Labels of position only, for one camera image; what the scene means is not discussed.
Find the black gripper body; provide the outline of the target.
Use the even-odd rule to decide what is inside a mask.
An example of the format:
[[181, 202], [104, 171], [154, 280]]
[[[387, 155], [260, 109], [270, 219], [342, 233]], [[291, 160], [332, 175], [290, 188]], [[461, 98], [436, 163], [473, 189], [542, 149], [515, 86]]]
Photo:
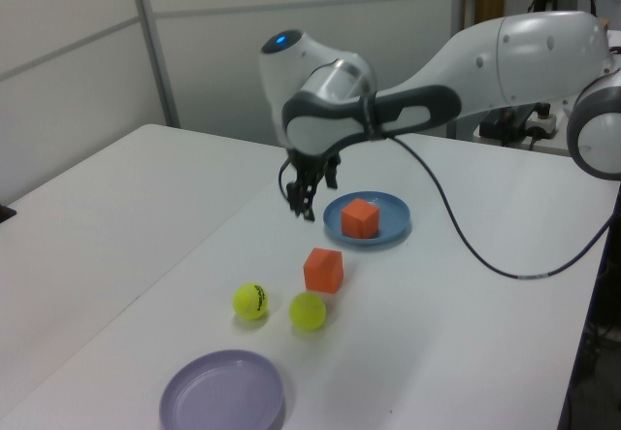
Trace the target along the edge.
[[317, 180], [321, 181], [324, 178], [324, 167], [327, 160], [330, 157], [341, 157], [338, 153], [334, 154], [320, 154], [320, 155], [308, 155], [304, 154], [296, 149], [289, 149], [287, 151], [290, 163], [296, 170], [296, 175], [299, 174], [313, 174], [317, 176]]

